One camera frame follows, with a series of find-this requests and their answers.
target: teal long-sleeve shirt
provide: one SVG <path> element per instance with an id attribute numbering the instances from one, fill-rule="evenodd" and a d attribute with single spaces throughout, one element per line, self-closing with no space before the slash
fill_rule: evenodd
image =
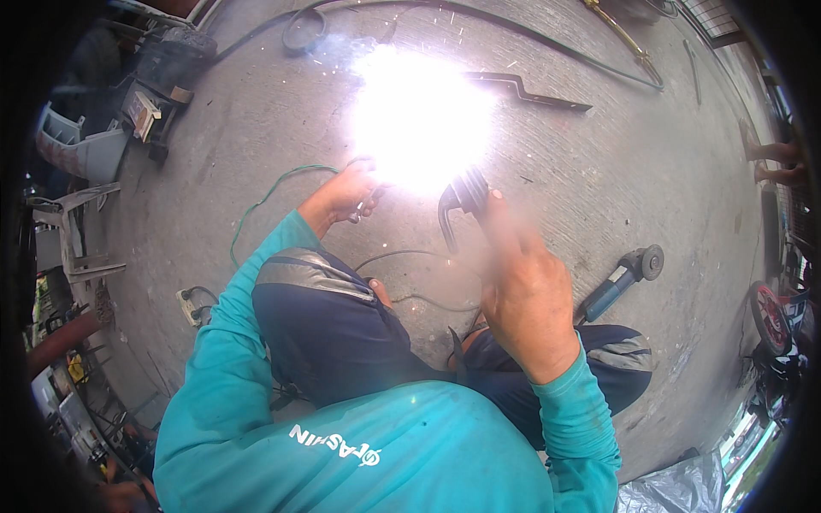
<path id="1" fill-rule="evenodd" d="M 414 382 L 275 424 L 251 291 L 263 262 L 319 240 L 291 212 L 242 265 L 200 329 L 157 440 L 168 513 L 612 511 L 621 465 L 584 351 L 541 403 L 549 469 L 488 399 Z"/>

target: red rim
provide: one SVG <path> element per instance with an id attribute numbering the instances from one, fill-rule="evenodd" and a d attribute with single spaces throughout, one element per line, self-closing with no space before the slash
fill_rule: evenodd
<path id="1" fill-rule="evenodd" d="M 759 312 L 770 340 L 777 347 L 783 348 L 787 343 L 787 327 L 781 322 L 781 305 L 778 303 L 778 298 L 768 287 L 761 285 L 755 291 L 755 301 L 759 306 Z"/>

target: red pipe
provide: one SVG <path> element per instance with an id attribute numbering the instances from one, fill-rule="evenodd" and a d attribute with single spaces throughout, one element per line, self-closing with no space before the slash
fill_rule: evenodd
<path id="1" fill-rule="evenodd" d="M 78 346 L 89 335 L 100 329 L 100 323 L 94 311 L 63 324 L 60 329 L 45 337 L 42 342 L 29 351 L 29 379 L 34 379 L 54 360 L 65 355 L 68 350 Z"/>

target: navy shorts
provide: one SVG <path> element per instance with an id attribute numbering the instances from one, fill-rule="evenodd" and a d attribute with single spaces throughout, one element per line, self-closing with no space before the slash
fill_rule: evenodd
<path id="1" fill-rule="evenodd" d="M 407 382 L 455 382 L 411 351 L 411 339 L 368 283 L 322 250 L 289 248 L 268 259 L 252 293 L 272 372 L 294 383 L 317 408 Z M 593 375 L 612 414 L 647 388 L 650 348 L 636 330 L 579 326 Z M 476 337 L 465 353 L 465 385 L 490 399 L 536 449 L 544 448 L 539 399 L 518 364 L 493 339 Z"/>

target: bright welding light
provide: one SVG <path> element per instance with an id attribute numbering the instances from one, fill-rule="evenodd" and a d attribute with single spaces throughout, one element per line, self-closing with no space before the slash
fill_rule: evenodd
<path id="1" fill-rule="evenodd" d="M 375 158 L 383 180 L 438 194 L 484 156 L 495 102 L 456 66 L 379 45 L 352 71 L 365 83 L 353 113 L 356 152 Z"/>

